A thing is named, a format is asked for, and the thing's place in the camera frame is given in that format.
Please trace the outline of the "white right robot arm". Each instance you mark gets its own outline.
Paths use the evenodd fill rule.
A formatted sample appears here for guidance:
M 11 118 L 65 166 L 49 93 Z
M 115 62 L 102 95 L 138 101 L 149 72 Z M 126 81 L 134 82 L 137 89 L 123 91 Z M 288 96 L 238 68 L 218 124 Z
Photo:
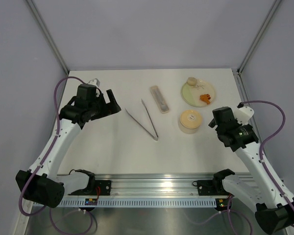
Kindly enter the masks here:
M 248 123 L 254 110 L 239 105 L 235 111 L 221 107 L 212 113 L 209 127 L 214 128 L 224 146 L 241 159 L 258 186 L 258 190 L 254 190 L 232 170 L 225 169 L 214 174 L 213 190 L 218 194 L 228 192 L 236 196 L 254 213 L 258 225 L 269 235 L 294 227 L 294 194 L 270 165 L 253 127 Z

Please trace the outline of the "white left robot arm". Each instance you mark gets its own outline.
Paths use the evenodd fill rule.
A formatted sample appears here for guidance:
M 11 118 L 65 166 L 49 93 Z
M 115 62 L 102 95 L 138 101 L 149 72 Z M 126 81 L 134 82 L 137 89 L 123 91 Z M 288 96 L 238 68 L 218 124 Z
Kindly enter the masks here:
M 96 188 L 94 173 L 79 169 L 66 176 L 58 176 L 59 167 L 72 142 L 85 124 L 121 111 L 112 90 L 101 90 L 91 84 L 81 84 L 68 104 L 62 107 L 55 133 L 51 136 L 37 160 L 27 171 L 20 170 L 16 182 L 23 199 L 57 207 L 62 198 L 74 192 L 92 194 Z

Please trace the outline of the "beige round lid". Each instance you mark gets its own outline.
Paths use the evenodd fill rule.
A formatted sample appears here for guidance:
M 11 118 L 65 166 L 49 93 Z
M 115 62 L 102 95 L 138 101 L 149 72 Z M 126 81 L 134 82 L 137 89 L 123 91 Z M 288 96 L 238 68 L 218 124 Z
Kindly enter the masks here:
M 196 110 L 185 110 L 179 118 L 182 126 L 188 129 L 197 129 L 203 122 L 203 117 Z

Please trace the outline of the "metal tongs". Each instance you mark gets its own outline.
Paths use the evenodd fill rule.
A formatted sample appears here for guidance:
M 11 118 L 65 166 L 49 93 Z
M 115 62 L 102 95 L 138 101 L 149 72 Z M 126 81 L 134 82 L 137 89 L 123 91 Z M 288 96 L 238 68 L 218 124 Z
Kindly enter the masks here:
M 125 108 L 129 117 L 142 128 L 154 141 L 159 140 L 159 135 L 148 110 L 146 102 L 141 99 Z

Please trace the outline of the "steel lunch box bowl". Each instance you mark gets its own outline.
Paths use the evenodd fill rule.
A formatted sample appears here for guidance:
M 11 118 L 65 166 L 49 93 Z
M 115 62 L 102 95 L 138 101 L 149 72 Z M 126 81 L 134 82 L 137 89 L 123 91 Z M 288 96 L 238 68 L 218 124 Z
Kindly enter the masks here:
M 194 134 L 194 133 L 198 132 L 201 125 L 198 125 L 194 128 L 188 128 L 188 127 L 185 127 L 181 121 L 178 121 L 178 127 L 185 134 Z

